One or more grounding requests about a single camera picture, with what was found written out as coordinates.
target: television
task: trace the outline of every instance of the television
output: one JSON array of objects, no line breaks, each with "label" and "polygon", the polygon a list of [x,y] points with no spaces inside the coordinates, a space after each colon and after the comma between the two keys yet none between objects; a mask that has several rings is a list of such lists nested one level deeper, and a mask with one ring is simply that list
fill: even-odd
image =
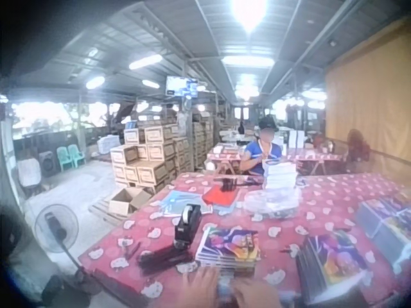
[{"label": "television", "polygon": [[181,77],[181,76],[167,76],[166,95],[168,96],[188,96],[196,98],[198,80]]}]

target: ceiling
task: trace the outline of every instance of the ceiling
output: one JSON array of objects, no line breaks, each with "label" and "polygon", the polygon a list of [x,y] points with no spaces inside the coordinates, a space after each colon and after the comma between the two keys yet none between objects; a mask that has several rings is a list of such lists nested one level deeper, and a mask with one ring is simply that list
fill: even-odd
[{"label": "ceiling", "polygon": [[[241,103],[235,86],[252,80],[260,91],[252,101],[268,105],[295,89],[323,87],[332,61],[404,14],[402,2],[393,0],[267,0],[267,14],[248,35],[232,14],[231,0],[129,2],[103,21],[84,25],[40,69],[14,76],[9,99],[75,101],[80,89],[90,101],[163,100],[166,77],[184,71],[233,104]],[[154,54],[163,61],[128,68]],[[229,55],[264,56],[275,64],[224,65],[221,59]],[[103,86],[86,91],[85,83],[100,74],[106,76]],[[142,80],[161,87],[146,87]],[[200,100],[209,98],[214,94],[200,94]]]}]

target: plastic chair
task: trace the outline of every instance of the plastic chair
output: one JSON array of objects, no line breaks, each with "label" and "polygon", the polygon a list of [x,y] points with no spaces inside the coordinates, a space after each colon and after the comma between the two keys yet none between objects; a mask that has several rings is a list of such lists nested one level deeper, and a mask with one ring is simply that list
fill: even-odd
[{"label": "plastic chair", "polygon": [[64,171],[64,166],[67,164],[70,164],[71,167],[73,167],[73,160],[71,159],[69,152],[67,151],[67,148],[65,146],[61,146],[57,148],[57,158],[58,162],[60,163],[60,168],[62,171]]},{"label": "plastic chair", "polygon": [[85,163],[84,154],[78,150],[76,144],[69,145],[69,153],[70,153],[71,160],[73,161],[75,168],[78,168],[79,161],[83,161],[83,163]]}]

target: tarp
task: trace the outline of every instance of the tarp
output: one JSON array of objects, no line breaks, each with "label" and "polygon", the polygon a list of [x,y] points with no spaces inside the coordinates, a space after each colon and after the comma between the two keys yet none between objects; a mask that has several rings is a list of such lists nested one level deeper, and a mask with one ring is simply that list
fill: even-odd
[{"label": "tarp", "polygon": [[411,181],[411,20],[391,24],[327,71],[326,134],[359,130],[372,170]]}]

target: hand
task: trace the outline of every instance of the hand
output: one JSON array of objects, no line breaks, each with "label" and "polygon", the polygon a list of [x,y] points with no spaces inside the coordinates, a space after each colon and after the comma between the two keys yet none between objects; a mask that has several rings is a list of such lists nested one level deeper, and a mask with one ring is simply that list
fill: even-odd
[{"label": "hand", "polygon": [[265,282],[238,279],[231,287],[239,308],[281,308],[277,290]]},{"label": "hand", "polygon": [[201,267],[189,282],[188,274],[183,275],[178,308],[217,307],[217,285],[220,272],[217,268]]}]

